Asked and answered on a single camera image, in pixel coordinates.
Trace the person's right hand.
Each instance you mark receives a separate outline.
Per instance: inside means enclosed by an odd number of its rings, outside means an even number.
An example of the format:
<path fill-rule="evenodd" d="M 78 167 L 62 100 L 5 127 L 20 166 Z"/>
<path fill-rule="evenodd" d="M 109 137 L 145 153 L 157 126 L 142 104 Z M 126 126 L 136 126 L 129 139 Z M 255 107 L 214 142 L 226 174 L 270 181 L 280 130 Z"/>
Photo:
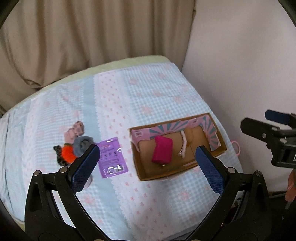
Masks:
<path fill-rule="evenodd" d="M 288 177 L 287 192 L 285 194 L 285 200 L 287 202 L 293 202 L 296 196 L 295 186 L 295 169 L 293 169 Z"/>

